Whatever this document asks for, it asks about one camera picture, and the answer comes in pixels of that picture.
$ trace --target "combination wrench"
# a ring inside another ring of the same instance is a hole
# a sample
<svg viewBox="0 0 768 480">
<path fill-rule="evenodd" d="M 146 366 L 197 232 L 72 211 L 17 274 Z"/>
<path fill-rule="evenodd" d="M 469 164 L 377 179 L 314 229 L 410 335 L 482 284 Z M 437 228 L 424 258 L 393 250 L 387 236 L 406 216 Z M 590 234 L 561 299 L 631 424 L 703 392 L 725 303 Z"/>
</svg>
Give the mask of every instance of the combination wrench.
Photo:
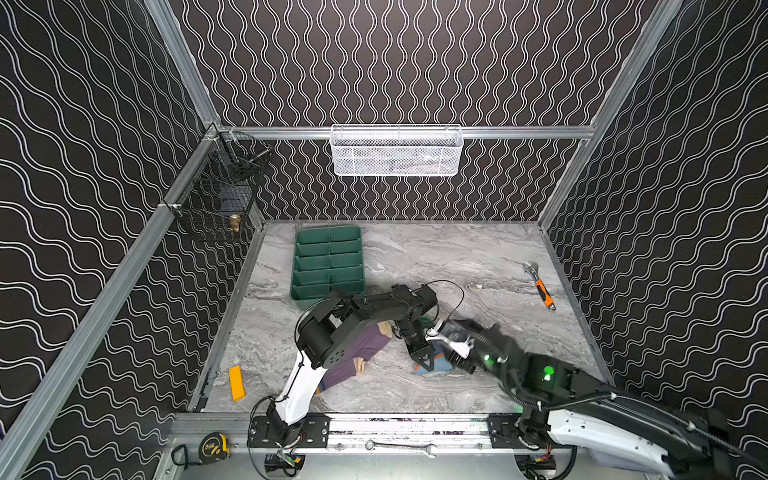
<svg viewBox="0 0 768 480">
<path fill-rule="evenodd" d="M 429 445 L 400 445 L 397 443 L 378 443 L 374 442 L 373 440 L 366 442 L 366 450 L 370 451 L 376 447 L 380 447 L 382 449 L 404 450 L 406 452 L 421 452 L 424 455 L 427 455 L 429 458 L 435 458 L 435 455 L 432 453 L 432 449 L 435 446 L 432 443 Z"/>
</svg>

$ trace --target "gray marble floor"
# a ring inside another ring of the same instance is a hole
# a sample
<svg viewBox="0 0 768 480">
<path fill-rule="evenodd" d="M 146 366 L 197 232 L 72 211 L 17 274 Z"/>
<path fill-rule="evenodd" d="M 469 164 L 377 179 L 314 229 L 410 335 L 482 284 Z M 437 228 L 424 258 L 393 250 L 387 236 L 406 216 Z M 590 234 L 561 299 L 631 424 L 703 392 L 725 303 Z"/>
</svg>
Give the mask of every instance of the gray marble floor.
<svg viewBox="0 0 768 480">
<path fill-rule="evenodd" d="M 309 223 L 270 223 L 249 289 L 207 403 L 209 412 L 248 412 L 277 394 L 293 368 L 293 327 L 301 310 L 289 298 L 293 242 Z M 404 283 L 450 279 L 466 298 L 455 314 L 515 337 L 521 347 L 571 362 L 593 375 L 598 368 L 541 242 L 538 228 L 516 223 L 363 223 L 367 292 Z M 522 264 L 533 260 L 558 306 L 547 310 Z M 461 298 L 436 283 L 442 314 Z M 241 365 L 247 397 L 232 401 L 227 370 Z M 402 340 L 392 339 L 365 373 L 316 396 L 313 409 L 332 412 L 513 412 L 516 406 L 483 372 L 417 376 Z"/>
</svg>

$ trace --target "gold object in basket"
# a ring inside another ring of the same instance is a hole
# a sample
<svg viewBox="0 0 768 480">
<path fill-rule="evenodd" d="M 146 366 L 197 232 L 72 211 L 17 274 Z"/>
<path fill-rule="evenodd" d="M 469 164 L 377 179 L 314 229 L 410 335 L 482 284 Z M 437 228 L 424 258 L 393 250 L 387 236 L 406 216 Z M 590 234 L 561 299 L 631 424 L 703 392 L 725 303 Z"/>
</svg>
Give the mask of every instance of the gold object in basket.
<svg viewBox="0 0 768 480">
<path fill-rule="evenodd" d="M 230 229 L 234 233 L 240 231 L 240 214 L 230 215 Z"/>
</svg>

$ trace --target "green organizer tray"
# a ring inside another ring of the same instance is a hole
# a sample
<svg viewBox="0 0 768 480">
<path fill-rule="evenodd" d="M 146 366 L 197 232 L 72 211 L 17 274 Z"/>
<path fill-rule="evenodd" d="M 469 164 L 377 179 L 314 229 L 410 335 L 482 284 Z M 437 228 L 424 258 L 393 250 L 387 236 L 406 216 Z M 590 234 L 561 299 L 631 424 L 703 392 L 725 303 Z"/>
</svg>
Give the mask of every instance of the green organizer tray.
<svg viewBox="0 0 768 480">
<path fill-rule="evenodd" d="M 296 233 L 290 297 L 306 309 L 331 290 L 362 293 L 366 288 L 360 227 L 306 228 Z"/>
</svg>

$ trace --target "wavy line wallpaper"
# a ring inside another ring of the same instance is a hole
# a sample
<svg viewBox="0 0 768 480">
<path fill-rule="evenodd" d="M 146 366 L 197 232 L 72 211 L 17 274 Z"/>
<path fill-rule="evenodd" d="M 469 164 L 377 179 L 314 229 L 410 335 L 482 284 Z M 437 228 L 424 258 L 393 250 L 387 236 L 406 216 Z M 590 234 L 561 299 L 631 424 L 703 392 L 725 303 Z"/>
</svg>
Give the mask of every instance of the wavy line wallpaper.
<svg viewBox="0 0 768 480">
<path fill-rule="evenodd" d="M 768 5 L 688 0 L 550 235 L 617 384 L 768 458 Z M 768 478 L 739 465 L 737 478 Z"/>
<path fill-rule="evenodd" d="M 170 0 L 222 122 L 589 124 L 655 0 Z"/>
<path fill-rule="evenodd" d="M 338 177 L 327 141 L 281 141 L 257 203 L 271 220 L 536 221 L 577 143 L 466 141 L 454 177 Z"/>
<path fill-rule="evenodd" d="M 203 132 L 141 0 L 0 0 L 0 439 Z"/>
<path fill-rule="evenodd" d="M 23 478 L 152 478 L 249 245 L 178 231 L 157 248 Z"/>
</svg>

